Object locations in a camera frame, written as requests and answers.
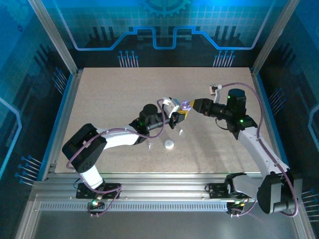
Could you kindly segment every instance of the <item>wooden work surface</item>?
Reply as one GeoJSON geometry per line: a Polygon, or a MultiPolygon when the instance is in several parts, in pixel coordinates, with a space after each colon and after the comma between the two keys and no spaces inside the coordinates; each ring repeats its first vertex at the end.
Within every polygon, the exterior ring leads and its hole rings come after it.
{"type": "MultiPolygon", "coordinates": [[[[246,83],[254,88],[248,68],[85,68],[76,94],[63,144],[86,123],[110,129],[125,127],[139,116],[143,106],[156,104],[163,97],[180,102],[210,98],[208,86],[232,82],[246,83]]],[[[247,114],[256,123],[260,120],[258,101],[244,89],[247,114]]],[[[225,104],[229,88],[221,92],[220,103],[225,104]]],[[[215,119],[194,110],[175,130],[166,125],[156,139],[134,146],[119,146],[104,150],[97,168],[100,172],[179,172],[234,173],[259,172],[247,150],[234,136],[221,130],[215,119]],[[174,148],[164,147],[166,139],[174,141],[174,148]]],[[[151,131],[155,135],[159,129],[151,131]]],[[[270,143],[266,126],[261,133],[270,143]]],[[[56,172],[70,172],[67,159],[61,152],[56,172]]]]}

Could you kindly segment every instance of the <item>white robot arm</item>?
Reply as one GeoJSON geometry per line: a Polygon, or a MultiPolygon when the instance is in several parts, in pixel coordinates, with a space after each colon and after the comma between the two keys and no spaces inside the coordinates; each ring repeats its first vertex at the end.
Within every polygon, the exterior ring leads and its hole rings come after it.
{"type": "MultiPolygon", "coordinates": [[[[228,192],[225,197],[233,197],[235,193],[240,194],[241,197],[254,198],[258,200],[261,209],[267,214],[294,208],[293,196],[279,165],[289,176],[298,197],[301,195],[302,179],[290,171],[289,167],[278,158],[261,135],[258,137],[257,124],[246,115],[245,92],[240,89],[231,89],[228,92],[227,104],[222,105],[218,103],[218,91],[221,89],[221,86],[211,87],[211,94],[215,96],[214,101],[196,99],[187,102],[187,104],[180,104],[178,100],[165,98],[162,113],[158,113],[158,108],[155,105],[145,105],[139,117],[128,126],[106,131],[106,134],[99,136],[90,145],[87,145],[71,162],[73,167],[92,189],[103,188],[105,182],[95,167],[95,163],[104,149],[142,143],[152,129],[162,127],[164,124],[169,124],[173,129],[177,123],[186,118],[188,110],[193,108],[205,116],[226,120],[227,129],[248,150],[260,169],[262,179],[250,178],[245,173],[228,175],[224,184],[225,191],[228,192]]],[[[96,129],[91,124],[84,125],[63,146],[63,153],[70,160],[88,140],[101,132],[105,132],[105,130],[96,129]]],[[[210,184],[209,187],[211,192],[215,190],[213,184],[210,184]]]]}

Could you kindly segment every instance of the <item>glass wall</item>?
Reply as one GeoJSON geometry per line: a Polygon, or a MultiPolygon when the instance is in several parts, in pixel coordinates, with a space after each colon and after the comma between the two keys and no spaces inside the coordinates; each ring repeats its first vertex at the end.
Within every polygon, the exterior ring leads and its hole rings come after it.
{"type": "MultiPolygon", "coordinates": [[[[313,188],[315,194],[319,191],[318,12],[317,0],[300,1],[260,71],[290,167],[302,172],[304,191],[313,188]]],[[[312,201],[306,206],[318,204],[315,197],[312,201]]],[[[316,215],[317,208],[306,209],[316,215]]],[[[318,235],[319,224],[313,224],[318,235]]]]}
{"type": "Polygon", "coordinates": [[[44,0],[78,68],[251,67],[286,0],[44,0]]]}
{"type": "Polygon", "coordinates": [[[28,1],[0,1],[0,22],[0,237],[10,239],[38,174],[69,72],[28,1]]]}

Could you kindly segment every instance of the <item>green led light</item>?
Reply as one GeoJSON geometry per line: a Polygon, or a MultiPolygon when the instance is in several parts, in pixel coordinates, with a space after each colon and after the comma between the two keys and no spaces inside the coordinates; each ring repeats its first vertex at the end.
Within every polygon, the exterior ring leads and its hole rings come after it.
{"type": "Polygon", "coordinates": [[[92,201],[92,205],[93,205],[93,206],[99,205],[99,201],[98,201],[97,199],[93,200],[93,201],[92,201]]]}

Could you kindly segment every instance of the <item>white cap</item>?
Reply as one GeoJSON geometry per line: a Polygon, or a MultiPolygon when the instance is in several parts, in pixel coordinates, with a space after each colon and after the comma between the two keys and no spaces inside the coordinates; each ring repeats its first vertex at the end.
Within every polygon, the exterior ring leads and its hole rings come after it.
{"type": "Polygon", "coordinates": [[[167,139],[164,142],[165,148],[172,149],[174,147],[174,142],[171,139],[167,139]]]}

